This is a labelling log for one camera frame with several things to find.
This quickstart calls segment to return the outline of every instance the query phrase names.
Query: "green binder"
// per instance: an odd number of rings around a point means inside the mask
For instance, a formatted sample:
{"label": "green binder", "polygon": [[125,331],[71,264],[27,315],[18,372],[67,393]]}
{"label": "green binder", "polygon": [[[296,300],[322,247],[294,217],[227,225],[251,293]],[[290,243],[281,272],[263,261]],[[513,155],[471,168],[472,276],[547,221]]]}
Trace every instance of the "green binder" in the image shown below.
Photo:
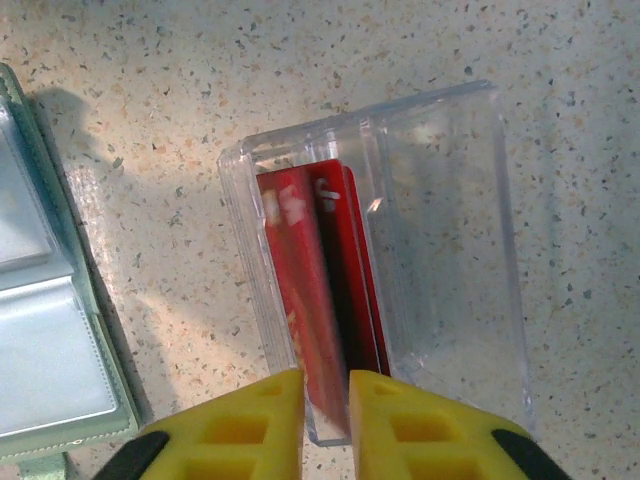
{"label": "green binder", "polygon": [[0,464],[64,478],[64,452],[138,429],[69,200],[0,64]]}

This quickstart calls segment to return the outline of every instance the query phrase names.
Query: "plastic case lid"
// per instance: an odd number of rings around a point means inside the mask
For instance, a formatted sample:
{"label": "plastic case lid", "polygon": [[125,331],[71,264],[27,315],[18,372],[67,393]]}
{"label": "plastic case lid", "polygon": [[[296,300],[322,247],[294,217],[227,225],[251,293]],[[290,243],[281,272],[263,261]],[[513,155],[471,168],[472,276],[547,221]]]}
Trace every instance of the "plastic case lid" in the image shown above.
{"label": "plastic case lid", "polygon": [[[356,178],[392,375],[529,430],[502,118],[489,82],[246,138],[219,169],[272,372],[295,364],[255,175],[338,158]],[[339,439],[318,432],[312,441]]]}

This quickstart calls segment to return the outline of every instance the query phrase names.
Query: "black rubber tip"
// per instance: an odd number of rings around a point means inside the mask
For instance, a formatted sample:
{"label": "black rubber tip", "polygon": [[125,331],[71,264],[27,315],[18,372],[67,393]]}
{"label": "black rubber tip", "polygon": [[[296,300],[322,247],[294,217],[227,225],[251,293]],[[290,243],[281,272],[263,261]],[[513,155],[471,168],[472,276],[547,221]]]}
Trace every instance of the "black rubber tip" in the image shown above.
{"label": "black rubber tip", "polygon": [[168,433],[150,432],[125,443],[93,480],[140,480],[168,441]]}
{"label": "black rubber tip", "polygon": [[494,430],[491,434],[529,480],[571,480],[530,438],[502,429]]}

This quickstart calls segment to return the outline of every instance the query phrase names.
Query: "rectangular cutout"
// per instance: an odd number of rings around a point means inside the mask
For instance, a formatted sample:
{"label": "rectangular cutout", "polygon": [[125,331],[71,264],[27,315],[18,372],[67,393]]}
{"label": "rectangular cutout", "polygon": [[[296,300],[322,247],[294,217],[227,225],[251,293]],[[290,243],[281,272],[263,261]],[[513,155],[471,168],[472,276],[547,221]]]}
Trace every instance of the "rectangular cutout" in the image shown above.
{"label": "rectangular cutout", "polygon": [[456,438],[452,426],[440,415],[394,415],[391,428],[399,442],[446,442]]}
{"label": "rectangular cutout", "polygon": [[398,395],[400,392],[393,387],[379,383],[373,387],[373,393],[376,395]]}
{"label": "rectangular cutout", "polygon": [[264,441],[268,426],[269,419],[264,416],[228,415],[220,417],[209,426],[202,443],[260,444]]}

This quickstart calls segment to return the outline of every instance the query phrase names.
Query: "granite surface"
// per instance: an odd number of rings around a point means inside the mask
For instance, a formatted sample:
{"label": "granite surface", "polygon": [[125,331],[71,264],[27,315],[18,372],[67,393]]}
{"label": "granite surface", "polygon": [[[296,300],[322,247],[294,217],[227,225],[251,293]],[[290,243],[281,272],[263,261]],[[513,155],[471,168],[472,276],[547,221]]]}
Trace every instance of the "granite surface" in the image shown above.
{"label": "granite surface", "polygon": [[[613,480],[640,478],[639,31],[632,0],[5,1],[0,60],[50,125],[156,418],[267,374],[224,146],[495,82],[542,445]],[[74,451],[75,478],[116,447]],[[353,478],[348,448],[304,466]]]}

